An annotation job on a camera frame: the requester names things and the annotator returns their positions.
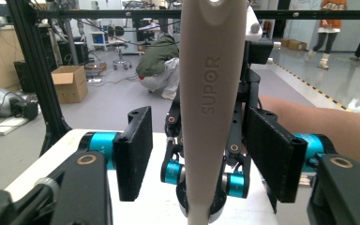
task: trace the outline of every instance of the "floor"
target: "floor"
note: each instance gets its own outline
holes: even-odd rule
[[[317,67],[318,53],[310,62],[306,52],[286,48],[272,52],[273,65],[253,65],[262,76],[260,94],[277,96],[300,104],[343,110],[360,109],[360,62],[351,61],[349,52],[331,54],[329,69]],[[97,62],[106,62],[108,69],[89,83],[89,93],[80,104],[63,104],[62,112],[72,128],[123,130],[128,124],[127,113],[152,106],[153,130],[163,132],[164,118],[171,102],[160,97],[159,91],[149,94],[135,79],[134,68],[139,55],[125,55],[132,68],[113,70],[116,52],[95,52]],[[29,167],[39,155],[45,126],[43,116],[0,136],[0,188]],[[279,224],[308,224],[306,205],[309,187],[300,187],[295,204],[279,204]]]

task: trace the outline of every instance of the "desk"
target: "desk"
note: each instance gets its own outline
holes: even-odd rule
[[[73,129],[57,142],[46,154],[31,165],[6,190],[18,201],[40,177],[48,175],[77,148],[86,129]],[[175,186],[161,183],[160,167],[166,150],[166,135],[153,134],[154,149],[142,183],[139,198],[135,202],[119,202],[115,171],[109,171],[112,196],[113,224],[187,224],[180,211]],[[278,224],[268,201],[257,168],[252,164],[250,188],[246,200],[228,197],[220,224]]]

